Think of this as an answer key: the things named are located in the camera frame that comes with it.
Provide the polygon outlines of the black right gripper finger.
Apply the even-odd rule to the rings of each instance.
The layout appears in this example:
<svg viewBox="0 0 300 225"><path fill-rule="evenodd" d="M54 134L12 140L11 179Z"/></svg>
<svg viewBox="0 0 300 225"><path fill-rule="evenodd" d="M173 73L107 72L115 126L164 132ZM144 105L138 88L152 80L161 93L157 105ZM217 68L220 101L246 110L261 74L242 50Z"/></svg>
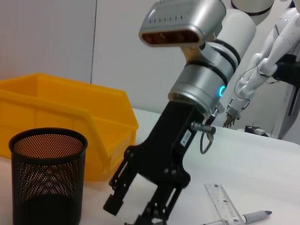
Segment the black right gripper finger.
<svg viewBox="0 0 300 225"><path fill-rule="evenodd" d="M108 197L103 209L112 215L117 215L123 205L133 180L139 174L141 175L141 154L139 152L130 152L124 157L120 166L109 181L114 193Z"/></svg>

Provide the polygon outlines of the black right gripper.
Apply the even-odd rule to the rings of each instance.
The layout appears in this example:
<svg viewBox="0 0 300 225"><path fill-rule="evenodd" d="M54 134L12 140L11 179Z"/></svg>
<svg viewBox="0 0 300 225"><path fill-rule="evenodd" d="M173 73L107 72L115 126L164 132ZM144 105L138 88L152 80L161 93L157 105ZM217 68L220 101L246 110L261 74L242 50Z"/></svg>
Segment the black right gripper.
<svg viewBox="0 0 300 225"><path fill-rule="evenodd" d="M166 225L182 192L190 182L183 158L202 123L211 125L195 105L170 101L141 144L129 148L124 180L128 184L137 174L158 185L134 225Z"/></svg>

